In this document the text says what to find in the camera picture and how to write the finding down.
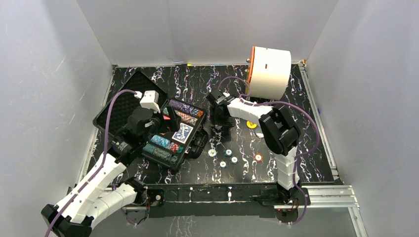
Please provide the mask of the blue playing card deck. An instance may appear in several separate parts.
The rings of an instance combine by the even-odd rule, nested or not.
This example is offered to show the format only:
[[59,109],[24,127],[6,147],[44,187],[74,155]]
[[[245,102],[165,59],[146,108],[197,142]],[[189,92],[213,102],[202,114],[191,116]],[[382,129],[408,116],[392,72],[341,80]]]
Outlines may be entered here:
[[193,127],[184,123],[180,123],[179,130],[176,131],[172,140],[185,144],[193,131]]

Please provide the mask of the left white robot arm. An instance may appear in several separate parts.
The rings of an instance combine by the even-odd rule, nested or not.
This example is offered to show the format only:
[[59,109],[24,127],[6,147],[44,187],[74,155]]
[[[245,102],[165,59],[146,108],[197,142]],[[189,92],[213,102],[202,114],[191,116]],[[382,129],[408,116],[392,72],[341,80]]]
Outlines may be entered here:
[[103,195],[113,180],[150,148],[152,136],[175,132],[180,128],[180,117],[168,106],[161,112],[137,107],[110,140],[105,140],[104,151],[89,173],[57,204],[47,204],[41,214],[48,224],[45,233],[58,237],[88,237],[92,230],[122,207],[135,204],[148,206],[151,199],[148,187],[132,177]]

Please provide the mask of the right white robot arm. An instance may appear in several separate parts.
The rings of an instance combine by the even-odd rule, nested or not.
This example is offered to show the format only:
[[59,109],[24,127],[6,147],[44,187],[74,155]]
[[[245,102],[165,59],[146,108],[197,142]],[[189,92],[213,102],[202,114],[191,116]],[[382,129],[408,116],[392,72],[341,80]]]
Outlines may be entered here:
[[212,126],[228,131],[234,126],[234,119],[239,118],[260,127],[265,144],[275,156],[279,200],[292,204],[298,197],[299,178],[294,170],[294,160],[301,131],[289,109],[281,105],[259,105],[219,90],[210,92],[206,98]]

